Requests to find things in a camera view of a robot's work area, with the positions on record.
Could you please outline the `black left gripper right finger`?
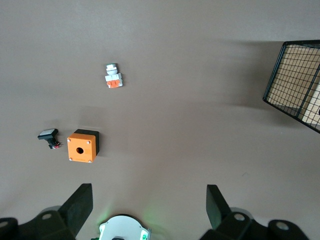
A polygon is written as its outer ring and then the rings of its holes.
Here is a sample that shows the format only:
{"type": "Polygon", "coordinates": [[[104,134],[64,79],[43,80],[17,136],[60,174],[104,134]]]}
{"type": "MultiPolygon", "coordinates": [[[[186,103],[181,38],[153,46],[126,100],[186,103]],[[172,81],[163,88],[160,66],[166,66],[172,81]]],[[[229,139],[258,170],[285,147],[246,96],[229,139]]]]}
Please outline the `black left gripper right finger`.
{"type": "Polygon", "coordinates": [[[294,223],[274,219],[263,226],[248,214],[231,210],[217,185],[206,187],[206,213],[211,229],[202,240],[307,240],[294,223]]]}

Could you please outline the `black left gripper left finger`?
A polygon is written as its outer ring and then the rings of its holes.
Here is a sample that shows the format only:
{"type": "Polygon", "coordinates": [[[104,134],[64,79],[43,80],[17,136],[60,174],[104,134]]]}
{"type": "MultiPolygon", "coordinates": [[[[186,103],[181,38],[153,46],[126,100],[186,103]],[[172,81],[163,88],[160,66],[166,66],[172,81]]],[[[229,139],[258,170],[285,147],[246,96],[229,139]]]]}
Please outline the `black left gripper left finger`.
{"type": "Polygon", "coordinates": [[[83,183],[58,210],[47,210],[18,224],[14,217],[0,219],[2,240],[75,240],[93,210],[93,188],[83,183]]]}

